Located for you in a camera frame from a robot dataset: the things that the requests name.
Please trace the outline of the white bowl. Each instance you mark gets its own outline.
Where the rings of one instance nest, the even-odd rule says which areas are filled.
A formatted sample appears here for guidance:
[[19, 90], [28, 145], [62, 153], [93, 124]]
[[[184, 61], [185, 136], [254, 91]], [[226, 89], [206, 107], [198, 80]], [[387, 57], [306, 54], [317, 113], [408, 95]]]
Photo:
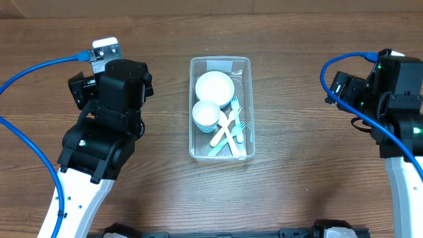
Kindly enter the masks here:
[[195, 86], [198, 100], [210, 100], [220, 108], [226, 107], [235, 94], [233, 80], [220, 71], [209, 71], [201, 75]]

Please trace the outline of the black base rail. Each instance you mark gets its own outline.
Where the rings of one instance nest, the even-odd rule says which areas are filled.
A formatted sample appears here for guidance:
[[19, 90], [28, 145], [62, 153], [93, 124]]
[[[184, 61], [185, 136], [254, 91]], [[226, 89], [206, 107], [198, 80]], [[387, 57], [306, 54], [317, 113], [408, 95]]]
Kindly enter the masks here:
[[281, 228], [277, 231], [243, 231], [215, 233], [142, 233], [121, 223], [114, 223], [102, 233], [88, 235], [89, 238], [101, 237], [139, 237], [139, 238], [290, 238], [290, 237], [358, 237], [370, 238], [368, 228], [354, 228], [348, 222], [337, 219], [318, 219], [311, 227]]

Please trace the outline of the yellow fork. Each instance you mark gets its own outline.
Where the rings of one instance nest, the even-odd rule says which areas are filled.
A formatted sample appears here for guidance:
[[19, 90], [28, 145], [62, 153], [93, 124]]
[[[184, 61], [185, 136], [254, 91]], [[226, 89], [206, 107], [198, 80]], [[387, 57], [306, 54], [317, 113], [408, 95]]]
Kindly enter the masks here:
[[235, 119], [235, 113], [232, 110], [229, 115], [228, 118], [226, 118], [226, 114], [223, 111], [219, 112], [219, 122], [218, 125], [221, 127], [219, 129], [219, 131], [216, 133], [216, 135], [214, 135], [214, 137], [211, 139], [210, 141], [210, 146], [211, 147], [215, 147], [221, 140], [221, 138], [223, 137], [224, 133], [225, 133], [225, 129], [223, 128], [224, 126], [226, 128], [228, 128], [228, 126], [230, 125], [230, 123]]

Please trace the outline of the clear plastic container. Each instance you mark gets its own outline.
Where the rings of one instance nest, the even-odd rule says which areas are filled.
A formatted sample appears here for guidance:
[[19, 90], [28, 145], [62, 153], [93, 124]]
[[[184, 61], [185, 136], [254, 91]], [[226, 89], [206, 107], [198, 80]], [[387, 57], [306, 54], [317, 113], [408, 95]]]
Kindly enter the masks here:
[[[243, 129], [244, 142], [238, 143], [236, 136], [233, 137], [235, 145], [239, 150], [239, 155], [234, 156], [231, 153], [229, 144], [214, 157], [208, 156], [213, 149], [210, 141], [221, 128], [217, 122], [217, 128], [211, 133], [201, 132], [192, 117], [194, 105], [200, 101], [195, 93], [195, 86], [198, 78], [209, 71], [220, 71], [227, 74], [234, 82], [235, 96], [239, 100], [241, 111], [239, 118], [246, 124]], [[253, 90], [252, 73], [250, 60], [239, 56], [207, 56], [193, 58], [190, 62], [190, 84], [189, 84], [189, 153], [196, 161], [235, 161], [251, 158], [256, 150], [254, 137], [254, 108], [253, 108]], [[232, 111], [231, 101], [220, 108], [228, 118]], [[228, 126], [231, 132], [235, 125], [235, 119]]]

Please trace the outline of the light blue fork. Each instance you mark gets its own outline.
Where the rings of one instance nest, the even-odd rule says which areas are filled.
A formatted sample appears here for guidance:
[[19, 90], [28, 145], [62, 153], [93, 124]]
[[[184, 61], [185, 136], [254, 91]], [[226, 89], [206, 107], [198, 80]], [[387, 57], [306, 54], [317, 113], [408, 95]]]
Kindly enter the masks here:
[[[241, 126], [241, 120], [239, 118], [239, 114], [241, 111], [241, 106], [239, 104], [239, 100], [237, 98], [237, 96], [233, 96], [233, 98], [231, 99], [231, 108], [234, 111], [234, 119], [235, 119], [235, 125], [236, 126]], [[243, 136], [243, 132], [240, 132], [237, 136], [237, 142], [238, 143], [243, 143], [244, 142], [244, 136]]]

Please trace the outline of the blue cup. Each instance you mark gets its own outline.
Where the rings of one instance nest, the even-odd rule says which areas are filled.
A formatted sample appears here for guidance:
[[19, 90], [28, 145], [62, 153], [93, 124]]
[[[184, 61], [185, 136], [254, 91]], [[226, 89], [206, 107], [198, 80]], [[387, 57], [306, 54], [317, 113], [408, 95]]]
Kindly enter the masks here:
[[204, 125], [201, 125], [201, 124], [196, 124], [196, 126], [201, 132], [206, 133], [206, 134], [213, 132], [217, 128], [217, 124], [214, 124], [214, 125], [211, 125], [211, 126], [204, 126]]

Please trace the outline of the pink cup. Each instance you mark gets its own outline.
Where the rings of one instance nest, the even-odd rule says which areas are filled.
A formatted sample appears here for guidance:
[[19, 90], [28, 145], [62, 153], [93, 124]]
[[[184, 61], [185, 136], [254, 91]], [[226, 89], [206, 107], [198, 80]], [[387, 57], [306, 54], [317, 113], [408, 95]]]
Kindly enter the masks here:
[[212, 127], [219, 120], [219, 112], [220, 107], [213, 101], [200, 100], [192, 109], [192, 117], [195, 123], [204, 127]]

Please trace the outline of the white spoon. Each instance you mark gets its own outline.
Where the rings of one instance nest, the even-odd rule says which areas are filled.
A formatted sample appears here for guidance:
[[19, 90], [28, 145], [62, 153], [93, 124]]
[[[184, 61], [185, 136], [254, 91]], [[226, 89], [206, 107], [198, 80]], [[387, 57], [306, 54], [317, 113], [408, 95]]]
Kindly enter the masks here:
[[235, 141], [233, 137], [231, 136], [231, 132], [228, 129], [228, 119], [223, 111], [219, 111], [219, 121], [218, 124], [221, 128], [223, 128], [226, 138], [228, 139], [228, 144], [231, 150], [232, 155], [238, 156], [239, 150], [237, 149], [237, 146], [235, 145]]

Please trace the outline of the green fork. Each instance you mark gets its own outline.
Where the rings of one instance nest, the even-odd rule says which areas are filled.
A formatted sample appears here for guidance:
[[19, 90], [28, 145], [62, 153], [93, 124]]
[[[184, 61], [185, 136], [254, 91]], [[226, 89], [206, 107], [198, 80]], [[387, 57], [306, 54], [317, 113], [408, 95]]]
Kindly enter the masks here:
[[[243, 129], [245, 128], [246, 124], [244, 122], [241, 122], [239, 125], [236, 125], [231, 130], [231, 137], [235, 137], [238, 134], [241, 134], [243, 132]], [[228, 143], [228, 139], [225, 138], [221, 142], [219, 142], [209, 153], [208, 156], [214, 157], [216, 156]]]

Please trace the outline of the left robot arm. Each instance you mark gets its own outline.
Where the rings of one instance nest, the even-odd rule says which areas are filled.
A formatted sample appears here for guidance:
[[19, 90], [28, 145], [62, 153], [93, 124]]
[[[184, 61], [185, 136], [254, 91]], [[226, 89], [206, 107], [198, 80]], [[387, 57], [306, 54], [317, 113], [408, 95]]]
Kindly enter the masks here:
[[141, 107], [153, 95], [145, 69], [112, 69], [68, 81], [81, 113], [64, 135], [58, 179], [39, 237], [86, 237], [102, 201], [135, 151], [145, 124]]

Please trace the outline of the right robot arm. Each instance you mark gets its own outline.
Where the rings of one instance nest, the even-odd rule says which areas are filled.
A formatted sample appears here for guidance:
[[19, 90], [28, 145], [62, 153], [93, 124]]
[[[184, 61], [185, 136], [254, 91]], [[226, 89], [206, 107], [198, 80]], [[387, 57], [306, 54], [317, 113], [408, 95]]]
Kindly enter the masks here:
[[350, 107], [374, 120], [371, 137], [385, 160], [393, 198], [395, 237], [422, 236], [422, 84], [421, 74], [374, 73], [362, 79], [339, 71], [326, 102]]

